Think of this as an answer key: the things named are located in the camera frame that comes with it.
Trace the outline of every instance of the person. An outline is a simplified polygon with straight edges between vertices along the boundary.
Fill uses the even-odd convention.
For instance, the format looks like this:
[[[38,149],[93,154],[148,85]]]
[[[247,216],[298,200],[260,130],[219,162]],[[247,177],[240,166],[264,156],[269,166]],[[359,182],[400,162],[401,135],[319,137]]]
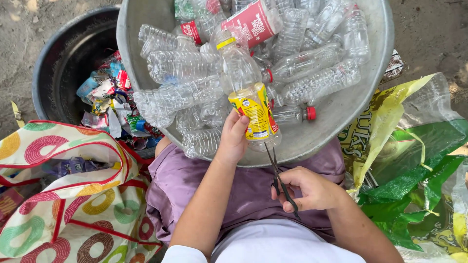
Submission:
[[[298,206],[301,221],[295,220],[292,215],[293,207],[286,201],[284,193],[277,195],[274,187],[271,184],[265,185],[264,182],[261,188],[268,188],[269,202],[277,205],[264,205],[261,208],[255,206],[255,209],[263,211],[261,216],[255,216],[256,220],[252,220],[251,214],[258,211],[243,212],[244,207],[265,197],[263,192],[255,198],[242,199],[241,203],[236,203],[236,198],[249,196],[252,191],[261,191],[260,187],[250,188],[256,180],[246,174],[257,175],[260,181],[264,178],[263,170],[249,169],[240,173],[241,168],[236,168],[248,147],[244,136],[248,124],[249,119],[246,116],[240,117],[234,110],[231,112],[211,163],[188,158],[183,159],[184,161],[177,159],[177,163],[171,162],[171,153],[179,156],[180,149],[170,147],[171,142],[168,139],[159,142],[155,159],[157,168],[150,167],[155,180],[148,189],[146,199],[147,214],[155,227],[159,228],[158,238],[169,241],[163,263],[403,262],[390,240],[338,184],[343,180],[342,176],[339,177],[340,182],[332,182],[326,178],[327,175],[319,175],[301,166],[280,173]],[[319,162],[330,166],[329,159],[339,158],[335,154],[324,157]],[[166,161],[169,162],[167,167],[176,166],[174,170],[168,170],[164,163]],[[200,162],[207,164],[208,168],[199,178],[196,174]],[[338,170],[344,172],[341,162],[331,163],[338,163]],[[188,174],[187,176],[173,172],[185,170],[185,167],[188,167],[188,171],[183,174]],[[172,181],[165,180],[164,176],[169,176]],[[236,182],[238,177],[249,177],[249,182]],[[194,193],[188,191],[188,197],[180,201],[180,196],[184,194],[178,189],[184,189],[185,185],[192,185]],[[172,196],[172,192],[176,192],[178,198]],[[161,206],[164,200],[168,201],[165,207]],[[173,211],[177,206],[183,206],[182,212]],[[282,211],[271,212],[276,208]],[[231,220],[236,214],[242,216]],[[175,218],[178,218],[175,228],[169,230]],[[317,224],[326,226],[320,223],[322,221],[331,225],[334,244],[326,242],[319,235],[326,227],[310,227]]]

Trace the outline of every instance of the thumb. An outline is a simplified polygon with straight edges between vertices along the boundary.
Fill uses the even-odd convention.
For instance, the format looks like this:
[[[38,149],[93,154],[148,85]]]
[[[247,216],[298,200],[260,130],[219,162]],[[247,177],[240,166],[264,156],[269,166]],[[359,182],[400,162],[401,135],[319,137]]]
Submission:
[[[307,211],[314,209],[313,204],[306,197],[295,198],[293,199],[293,201],[296,203],[298,211]],[[283,203],[283,210],[286,213],[292,213],[294,212],[294,207],[291,203],[286,201]]]
[[[242,116],[240,117],[237,122],[234,124],[232,128],[232,136],[234,136],[236,139],[242,139],[245,135],[245,130],[247,129],[247,126],[249,125],[249,118],[247,116]]]

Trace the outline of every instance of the person's right hand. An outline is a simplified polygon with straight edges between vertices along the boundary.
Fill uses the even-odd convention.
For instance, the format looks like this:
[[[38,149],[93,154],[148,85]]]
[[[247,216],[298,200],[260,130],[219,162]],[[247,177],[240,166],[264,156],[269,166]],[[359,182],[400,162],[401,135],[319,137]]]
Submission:
[[[279,176],[288,188],[288,193],[297,204],[299,211],[334,209],[340,205],[342,198],[348,195],[348,193],[337,184],[330,182],[304,167],[299,166],[293,168],[280,173]],[[293,189],[300,189],[303,197],[295,198]],[[285,212],[294,212],[293,205],[286,201],[283,189],[279,187],[279,190],[281,193],[278,196],[275,188],[272,186],[271,198],[273,200],[279,199]]]

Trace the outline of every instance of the scissors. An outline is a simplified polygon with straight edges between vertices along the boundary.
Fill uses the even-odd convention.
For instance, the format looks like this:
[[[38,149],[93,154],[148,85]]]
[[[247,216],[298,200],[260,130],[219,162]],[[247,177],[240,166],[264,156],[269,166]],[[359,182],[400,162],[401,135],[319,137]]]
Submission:
[[[273,148],[273,159],[271,158],[271,154],[270,154],[270,151],[268,150],[268,147],[265,144],[265,148],[266,148],[266,152],[268,153],[268,157],[270,158],[270,161],[271,161],[271,166],[273,166],[273,171],[275,173],[274,177],[273,177],[273,183],[272,185],[275,187],[276,189],[276,194],[279,196],[280,194],[280,191],[279,191],[279,187],[278,187],[278,181],[279,183],[281,184],[281,188],[283,189],[283,193],[285,194],[286,196],[286,201],[288,201],[289,203],[292,204],[292,207],[294,208],[294,216],[297,218],[297,220],[300,221],[300,217],[299,215],[297,214],[298,212],[298,208],[297,208],[297,205],[296,203],[293,201],[293,199],[291,198],[291,196],[289,195],[288,193],[288,189],[286,188],[286,185],[283,183],[283,181],[281,180],[281,177],[279,177],[279,172],[278,172],[278,163],[276,162],[276,153],[275,153],[275,148]]]

